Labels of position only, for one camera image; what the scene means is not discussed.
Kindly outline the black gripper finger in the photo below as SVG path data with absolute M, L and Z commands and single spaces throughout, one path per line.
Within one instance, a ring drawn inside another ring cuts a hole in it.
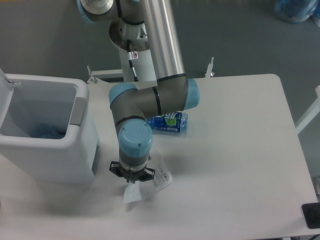
M 122 167 L 118 161 L 110 162 L 109 171 L 115 174 L 117 177 L 123 177 L 121 169 Z
M 155 169 L 146 167 L 146 168 L 143 169 L 143 172 L 138 177 L 138 180 L 140 182 L 151 181 L 151 180 L 154 179 L 155 173 L 156 173 Z

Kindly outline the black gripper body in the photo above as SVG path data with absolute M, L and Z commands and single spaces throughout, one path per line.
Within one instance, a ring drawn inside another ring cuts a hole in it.
M 129 183 L 135 183 L 135 182 L 146 182 L 148 181 L 148 167 L 147 164 L 144 163 L 141 166 L 131 166 L 127 167 L 124 165 L 121 165 L 119 163 L 117 167 L 117 173 L 119 177 L 126 179 L 126 181 Z

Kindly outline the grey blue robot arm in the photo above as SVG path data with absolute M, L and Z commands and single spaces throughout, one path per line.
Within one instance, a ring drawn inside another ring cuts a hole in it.
M 108 94 L 119 145 L 119 160 L 109 170 L 127 182 L 146 182 L 155 176 L 147 166 L 153 133 L 146 119 L 195 108 L 200 91 L 188 78 L 180 51 L 174 13 L 169 0 L 79 0 L 77 7 L 89 23 L 111 20 L 109 37 L 125 51 L 131 79 Z M 150 51 L 156 85 L 137 89 L 141 81 L 136 59 Z

